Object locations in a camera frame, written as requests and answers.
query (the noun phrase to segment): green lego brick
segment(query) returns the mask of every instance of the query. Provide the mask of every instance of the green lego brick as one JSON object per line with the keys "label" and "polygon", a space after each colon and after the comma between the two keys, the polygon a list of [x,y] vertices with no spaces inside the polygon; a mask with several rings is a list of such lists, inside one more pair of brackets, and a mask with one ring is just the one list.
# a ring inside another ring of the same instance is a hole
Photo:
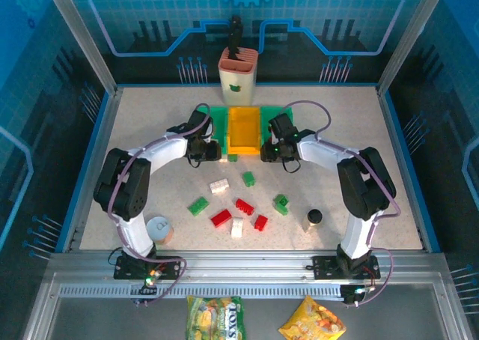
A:
{"label": "green lego brick", "polygon": [[[282,106],[262,106],[260,107],[260,127],[261,127],[261,145],[271,136],[268,131],[269,121],[273,119],[283,109]],[[288,108],[284,111],[293,121],[293,110]]]}
{"label": "green lego brick", "polygon": [[287,203],[289,203],[290,201],[287,199],[286,196],[284,196],[283,194],[278,194],[275,198],[275,204],[281,204],[283,205],[284,207],[287,205]]}
{"label": "green lego brick", "polygon": [[[205,106],[198,108],[200,112],[207,113]],[[212,139],[215,139],[222,147],[222,154],[228,153],[228,108],[226,106],[212,106],[211,118],[213,118],[214,133]]]}
{"label": "green lego brick", "polygon": [[203,197],[200,197],[197,201],[191,204],[188,207],[188,210],[193,214],[193,216],[197,216],[201,213],[210,203]]}
{"label": "green lego brick", "polygon": [[280,203],[275,204],[275,209],[281,214],[281,215],[287,215],[287,208],[284,205],[281,205]]}
{"label": "green lego brick", "polygon": [[242,179],[245,182],[245,185],[247,187],[250,187],[250,186],[254,185],[254,182],[255,182],[254,175],[250,171],[247,171],[246,173],[244,173],[242,175]]}

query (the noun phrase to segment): lego brick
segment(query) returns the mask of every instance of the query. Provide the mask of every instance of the lego brick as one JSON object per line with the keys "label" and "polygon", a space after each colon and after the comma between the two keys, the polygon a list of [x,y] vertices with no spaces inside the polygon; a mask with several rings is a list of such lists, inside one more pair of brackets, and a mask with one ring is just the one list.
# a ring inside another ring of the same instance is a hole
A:
{"label": "lego brick", "polygon": [[188,210],[193,214],[194,216],[197,216],[199,213],[201,213],[210,203],[208,200],[206,200],[203,197],[200,197],[197,201],[195,201],[193,204],[191,204],[188,207]]}
{"label": "lego brick", "polygon": [[[212,106],[210,109],[210,116],[213,118],[215,127],[212,139],[216,140],[222,147],[222,154],[226,154],[228,152],[228,108],[227,106]],[[205,106],[200,106],[198,110],[207,114]]]}
{"label": "lego brick", "polygon": [[224,192],[226,188],[229,188],[229,187],[230,187],[230,184],[228,183],[227,179],[214,181],[210,184],[210,189],[212,194],[218,194],[220,192]]}
{"label": "lego brick", "polygon": [[254,175],[250,171],[247,171],[246,173],[244,173],[242,175],[242,179],[248,188],[254,185],[254,182],[255,182]]}
{"label": "lego brick", "polygon": [[282,215],[287,215],[287,207],[282,204],[275,204],[275,209]]}
{"label": "lego brick", "polygon": [[232,217],[233,216],[231,215],[231,213],[228,210],[224,209],[223,211],[216,214],[213,218],[211,218],[211,221],[213,222],[215,228],[218,228],[221,224],[226,223]]}
{"label": "lego brick", "polygon": [[242,199],[238,199],[236,202],[236,206],[238,209],[240,209],[243,213],[246,213],[248,215],[252,215],[254,212],[254,208],[248,204],[246,201]]}
{"label": "lego brick", "polygon": [[228,153],[259,155],[261,149],[260,109],[231,107],[228,113]]}
{"label": "lego brick", "polygon": [[231,237],[238,239],[242,236],[242,218],[233,218],[233,226],[231,227]]}
{"label": "lego brick", "polygon": [[259,231],[263,231],[264,226],[266,225],[267,221],[268,221],[268,218],[266,218],[263,215],[259,215],[256,219],[256,222],[254,222],[254,228],[259,230]]}
{"label": "lego brick", "polygon": [[[282,109],[282,106],[262,106],[260,108],[261,145],[271,136],[268,130],[269,121],[278,115]],[[291,121],[293,121],[293,110],[288,108],[284,110],[284,112],[290,117]]]}
{"label": "lego brick", "polygon": [[275,204],[281,204],[284,207],[287,205],[288,202],[289,200],[283,194],[278,194],[275,198]]}

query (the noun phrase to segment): speckled tabletop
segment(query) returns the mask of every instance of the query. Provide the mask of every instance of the speckled tabletop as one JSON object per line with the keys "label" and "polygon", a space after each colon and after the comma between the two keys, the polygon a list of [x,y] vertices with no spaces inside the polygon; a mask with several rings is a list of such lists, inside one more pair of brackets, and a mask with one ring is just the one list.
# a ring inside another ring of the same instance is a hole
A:
{"label": "speckled tabletop", "polygon": [[[384,117],[373,87],[260,86],[253,106],[283,106],[294,100],[320,101],[332,115],[332,125],[323,137],[352,148],[375,147],[397,188],[402,215],[385,219],[378,227],[374,246],[389,249],[421,249],[411,207],[400,176]],[[220,87],[126,88],[109,140],[111,148],[131,149],[161,136],[168,127],[186,121],[198,103],[222,104]],[[293,109],[299,130],[318,129],[326,122],[321,109],[309,105]],[[256,184],[247,188],[242,173],[252,171]],[[221,195],[211,194],[209,183],[227,178],[230,188]],[[272,205],[274,197],[285,194],[290,203],[287,216]],[[187,207],[198,197],[209,202],[202,213],[192,216]],[[242,198],[255,207],[246,216],[234,206]],[[305,234],[301,221],[312,208],[323,212],[323,221]],[[231,221],[214,228],[210,217],[228,209],[244,218],[242,238],[231,238]],[[254,230],[258,214],[269,218],[263,232]],[[165,249],[182,250],[288,250],[335,249],[346,230],[348,212],[339,180],[312,163],[302,162],[295,174],[286,173],[280,163],[262,163],[259,156],[240,156],[236,163],[202,163],[192,168],[186,159],[175,160],[150,180],[144,217],[162,215],[171,221],[173,240]],[[112,221],[93,202],[82,238],[81,249],[113,249],[120,245]]]}

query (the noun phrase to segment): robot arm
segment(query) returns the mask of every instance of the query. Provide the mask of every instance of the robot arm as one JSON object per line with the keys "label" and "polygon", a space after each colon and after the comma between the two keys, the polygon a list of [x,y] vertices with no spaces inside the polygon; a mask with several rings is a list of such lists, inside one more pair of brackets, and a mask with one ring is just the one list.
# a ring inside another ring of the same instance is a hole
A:
{"label": "robot arm", "polygon": [[[221,159],[221,147],[211,140],[213,134],[211,118],[197,132],[181,136],[182,133],[195,129],[205,117],[204,113],[195,110],[188,123],[168,129],[163,140],[145,149],[129,168],[113,204],[113,216],[118,220],[117,226],[126,240],[126,244],[123,245],[126,254],[135,257],[130,251],[132,250],[142,257],[150,257],[156,252],[143,217],[150,176],[170,161],[182,157],[186,157],[190,164],[196,162],[196,167],[203,161]],[[138,149],[122,151],[115,148],[106,156],[94,190],[94,200],[100,203],[104,211],[108,211],[119,174],[137,151]]]}
{"label": "robot arm", "polygon": [[261,148],[264,162],[305,160],[315,163],[338,175],[343,201],[350,212],[346,234],[338,245],[338,258],[345,270],[351,273],[369,257],[370,240],[376,218],[389,206],[389,201],[376,181],[367,177],[367,169],[354,154],[363,157],[376,172],[392,197],[396,189],[374,148],[359,151],[344,148],[325,139],[317,138],[311,130],[299,132],[286,114],[280,114],[270,122],[271,139]]}

